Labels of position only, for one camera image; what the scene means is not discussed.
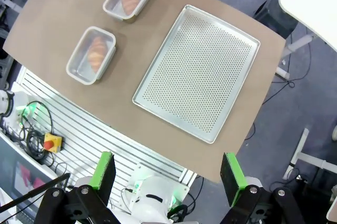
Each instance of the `black cable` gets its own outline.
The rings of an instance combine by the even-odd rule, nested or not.
[[[49,119],[50,119],[50,124],[51,124],[50,133],[51,134],[54,133],[53,120],[52,120],[52,115],[51,115],[51,112],[50,112],[49,108],[44,103],[42,103],[40,101],[32,101],[28,105],[26,105],[26,107],[23,109],[23,111],[21,113],[22,129],[20,131],[19,136],[21,136],[21,133],[23,132],[23,140],[26,140],[26,145],[27,145],[27,147],[25,149],[27,154],[29,156],[31,156],[34,160],[40,162],[41,160],[44,160],[48,155],[48,152],[43,148],[44,134],[39,132],[38,130],[34,129],[33,125],[29,122],[29,120],[25,116],[26,109],[34,103],[37,103],[37,104],[41,105],[42,107],[44,107],[47,110],[48,115],[49,115]],[[29,127],[25,127],[24,120],[29,124]]]
[[[16,132],[14,132],[12,129],[11,129],[12,132],[10,133],[10,132],[9,132],[9,126],[6,126],[5,128],[4,128],[4,127],[5,127],[5,125],[2,124],[2,128],[3,128],[4,134],[7,135],[8,138],[9,138],[11,141],[18,143],[19,146],[20,146],[20,148],[22,148],[23,150],[26,151],[24,145],[22,144],[23,139],[20,137],[20,134],[22,133],[22,129],[21,129],[21,131],[20,131],[20,133],[19,133],[19,135],[18,135],[18,134],[17,134]]]
[[[308,28],[305,28],[305,32],[306,34],[308,34]],[[290,34],[290,41],[291,43],[293,42],[293,36],[292,34]],[[283,81],[283,82],[272,82],[272,83],[284,83],[285,85],[282,86],[278,91],[276,91],[273,95],[271,95],[269,98],[267,98],[266,100],[263,101],[262,105],[264,105],[266,102],[268,102],[270,99],[272,99],[273,97],[275,97],[277,94],[279,94],[285,87],[289,86],[290,88],[295,88],[295,81],[299,81],[299,80],[302,80],[304,79],[308,74],[309,74],[309,71],[310,71],[310,68],[311,68],[311,59],[312,59],[312,54],[311,54],[311,46],[310,46],[310,43],[308,43],[308,46],[309,46],[309,66],[308,66],[308,69],[306,70],[305,74],[300,77],[300,78],[295,78],[295,79],[292,79],[292,80],[288,80],[288,81]],[[291,60],[291,54],[289,55],[289,62],[288,62],[288,72],[289,72],[289,69],[290,69],[290,60]],[[246,138],[245,140],[249,140],[251,137],[253,137],[255,135],[255,132],[256,132],[256,128],[255,128],[255,124],[253,123],[253,127],[254,127],[254,131],[252,133],[251,136],[249,136],[248,138]]]
[[[255,123],[253,122],[253,133],[251,136],[247,137],[246,139],[244,139],[245,141],[246,140],[249,140],[251,137],[253,137],[255,135],[255,132],[256,132],[256,128],[255,128]]]
[[[167,213],[167,217],[171,219],[174,215],[178,215],[176,222],[183,222],[185,216],[187,215],[187,205],[181,204]]]
[[[51,152],[51,154],[52,154],[52,163],[51,164],[49,164],[49,165],[47,165],[49,168],[51,167],[51,166],[53,166],[53,164],[55,163],[55,156],[54,156],[54,154]]]
[[[40,197],[38,197],[37,199],[35,199],[33,202],[29,203],[28,205],[26,205],[23,209],[21,209],[20,211],[16,212],[15,214],[9,216],[7,219],[3,220],[0,224],[4,224],[6,223],[6,221],[8,221],[10,218],[12,218],[13,216],[17,215],[18,213],[26,210],[28,207],[30,207],[32,204],[34,204],[37,200],[39,200],[44,194],[42,194]]]
[[[305,33],[308,34],[308,28],[305,28]],[[272,99],[273,97],[275,97],[277,94],[279,94],[286,86],[289,85],[290,88],[295,88],[295,81],[299,81],[304,79],[310,72],[310,68],[311,68],[311,59],[312,59],[312,54],[311,54],[311,46],[310,43],[308,43],[309,46],[309,65],[308,65],[308,69],[306,70],[306,73],[300,77],[300,78],[295,78],[292,80],[288,80],[288,81],[283,81],[283,82],[272,82],[272,83],[285,83],[285,85],[280,88],[275,94],[273,94],[271,97],[269,97],[267,100],[265,100],[262,105],[264,105],[266,102],[268,102],[270,99]],[[289,64],[288,64],[288,71],[290,68],[290,56],[289,56]]]
[[[196,207],[196,200],[198,199],[198,197],[199,197],[199,195],[200,195],[200,193],[201,193],[202,187],[203,187],[203,185],[204,185],[204,180],[205,180],[205,178],[203,177],[203,178],[202,178],[202,182],[201,182],[201,186],[200,186],[199,193],[197,194],[197,196],[196,196],[195,198],[194,198],[190,193],[187,194],[187,195],[189,195],[189,196],[192,198],[192,203],[190,203],[190,204],[187,206],[187,208],[190,207],[191,205],[193,205],[193,207],[192,207],[192,209],[191,209],[189,212],[187,212],[186,216],[187,216],[187,215],[190,215],[190,214],[194,211],[194,209],[195,209],[195,207]]]
[[[194,211],[195,207],[196,207],[195,198],[189,192],[187,193],[187,195],[189,195],[191,197],[193,207],[192,207],[191,211],[187,212],[186,216],[189,215],[189,214],[191,214]]]
[[[55,166],[55,173],[56,173],[56,171],[57,171],[57,167],[60,165],[60,164],[65,164],[65,170],[64,170],[64,172],[63,172],[63,174],[62,175],[64,175],[66,172],[67,172],[67,169],[68,169],[68,164],[66,163],[66,162],[59,162],[56,166]]]
[[[293,171],[293,170],[296,170],[296,171],[297,171],[297,174],[296,174],[292,179],[289,180],[290,174],[292,174],[292,171]],[[286,186],[287,184],[290,184],[292,181],[294,181],[294,180],[298,177],[298,175],[300,175],[301,177],[305,178],[305,175],[301,173],[301,171],[300,171],[299,168],[293,168],[292,170],[290,170],[290,171],[288,172],[288,174],[287,174],[287,179],[286,179],[285,182],[284,182],[284,181],[274,181],[274,182],[272,182],[272,183],[269,185],[269,191],[270,191],[270,192],[273,191],[273,190],[272,190],[272,186],[273,186],[274,184],[277,184],[277,183],[278,183],[278,184],[282,184],[283,186]]]

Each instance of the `perforated baking tray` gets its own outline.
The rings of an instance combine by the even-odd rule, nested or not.
[[[238,28],[186,5],[147,70],[133,102],[213,143],[259,46],[258,40]]]

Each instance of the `pastry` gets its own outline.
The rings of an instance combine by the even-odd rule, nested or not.
[[[89,47],[88,60],[95,73],[100,69],[107,53],[105,41],[101,37],[96,37]]]
[[[141,0],[122,0],[123,10],[126,15],[130,15],[137,7]]]

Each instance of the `brown table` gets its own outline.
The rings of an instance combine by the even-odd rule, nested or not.
[[[68,99],[112,128],[207,179],[220,180],[224,152],[237,153],[265,98],[285,40],[218,0],[150,0],[133,24],[116,22],[105,0],[28,0],[4,50]],[[139,108],[132,97],[182,8],[190,4],[261,42],[217,140],[207,144]],[[83,32],[97,26],[116,36],[117,51],[90,86],[69,77],[66,63]]]

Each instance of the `red button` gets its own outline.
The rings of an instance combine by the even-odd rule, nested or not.
[[[53,146],[54,146],[53,141],[45,141],[44,144],[43,144],[43,147],[44,147],[46,150],[51,149]]]

